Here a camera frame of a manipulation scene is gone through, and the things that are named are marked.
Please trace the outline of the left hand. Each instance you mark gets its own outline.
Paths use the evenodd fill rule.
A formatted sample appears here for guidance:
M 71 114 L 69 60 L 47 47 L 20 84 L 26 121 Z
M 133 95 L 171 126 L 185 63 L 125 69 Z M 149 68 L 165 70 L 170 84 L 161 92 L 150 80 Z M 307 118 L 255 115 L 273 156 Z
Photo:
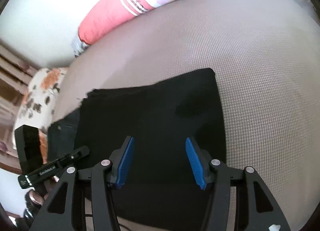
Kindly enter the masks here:
M 43 184 L 32 188 L 25 194 L 25 205 L 26 208 L 23 212 L 23 216 L 26 221 L 31 225 L 47 199 L 49 193 L 56 185 L 57 181 L 55 178 L 46 180 Z

